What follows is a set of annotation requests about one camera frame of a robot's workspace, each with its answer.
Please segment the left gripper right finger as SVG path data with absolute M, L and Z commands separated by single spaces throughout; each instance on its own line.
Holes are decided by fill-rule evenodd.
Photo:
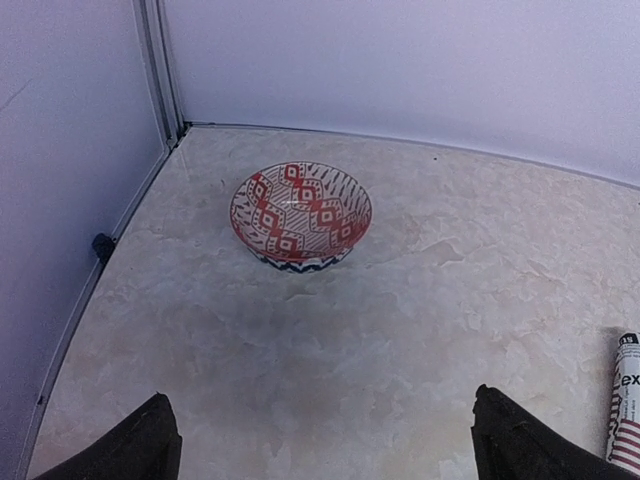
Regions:
M 633 480 L 637 476 L 568 441 L 494 387 L 481 385 L 472 441 L 480 480 Z

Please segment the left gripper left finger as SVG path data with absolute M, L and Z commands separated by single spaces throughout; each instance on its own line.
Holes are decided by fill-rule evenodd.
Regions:
M 176 417 L 167 395 L 157 393 L 92 445 L 39 477 L 176 480 L 180 461 Z

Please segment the newspaper print glasses case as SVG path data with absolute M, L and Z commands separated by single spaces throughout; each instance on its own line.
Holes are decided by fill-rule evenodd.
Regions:
M 605 459 L 639 476 L 639 333 L 618 341 Z

